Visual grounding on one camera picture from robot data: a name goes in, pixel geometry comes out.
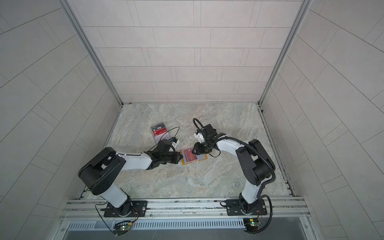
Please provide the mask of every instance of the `tiled wall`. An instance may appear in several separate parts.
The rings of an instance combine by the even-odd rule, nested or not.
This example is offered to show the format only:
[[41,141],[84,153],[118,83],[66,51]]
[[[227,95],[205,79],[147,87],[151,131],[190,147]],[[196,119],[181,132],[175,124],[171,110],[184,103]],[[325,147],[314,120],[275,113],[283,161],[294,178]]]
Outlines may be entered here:
[[263,104],[329,240],[384,237],[383,31],[384,1],[314,0]]
[[68,2],[125,103],[258,101],[301,5]]
[[56,0],[0,1],[0,239],[43,238],[118,109]]

